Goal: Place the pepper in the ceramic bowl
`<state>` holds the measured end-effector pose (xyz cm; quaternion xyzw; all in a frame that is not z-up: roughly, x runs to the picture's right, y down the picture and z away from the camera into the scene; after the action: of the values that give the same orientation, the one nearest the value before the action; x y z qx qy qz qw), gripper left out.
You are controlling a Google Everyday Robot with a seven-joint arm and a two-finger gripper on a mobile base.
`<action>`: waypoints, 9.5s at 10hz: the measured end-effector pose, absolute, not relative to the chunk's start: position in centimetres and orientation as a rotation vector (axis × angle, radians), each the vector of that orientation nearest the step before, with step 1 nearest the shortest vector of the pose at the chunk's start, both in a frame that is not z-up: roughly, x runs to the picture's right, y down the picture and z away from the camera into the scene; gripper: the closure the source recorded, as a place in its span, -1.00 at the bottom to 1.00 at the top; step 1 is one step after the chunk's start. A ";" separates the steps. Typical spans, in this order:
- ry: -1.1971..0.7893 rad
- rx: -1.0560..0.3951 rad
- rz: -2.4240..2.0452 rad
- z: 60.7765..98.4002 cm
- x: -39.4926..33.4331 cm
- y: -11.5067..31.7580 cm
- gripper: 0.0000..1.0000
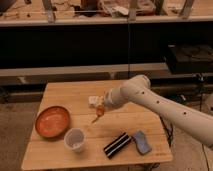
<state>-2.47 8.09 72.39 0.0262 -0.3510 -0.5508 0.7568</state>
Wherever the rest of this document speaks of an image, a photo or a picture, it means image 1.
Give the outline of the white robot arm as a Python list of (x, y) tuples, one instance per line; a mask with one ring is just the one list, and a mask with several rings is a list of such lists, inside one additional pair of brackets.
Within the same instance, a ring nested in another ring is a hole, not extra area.
[(213, 150), (213, 116), (164, 98), (150, 86), (147, 76), (137, 75), (110, 89), (104, 95), (104, 105), (117, 109), (132, 102), (146, 107)]

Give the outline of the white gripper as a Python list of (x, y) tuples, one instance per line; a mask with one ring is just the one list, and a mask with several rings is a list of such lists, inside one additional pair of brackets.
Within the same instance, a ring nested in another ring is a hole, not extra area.
[(127, 100), (123, 97), (121, 89), (119, 87), (110, 89), (104, 95), (104, 105), (107, 108), (117, 109), (127, 103)]

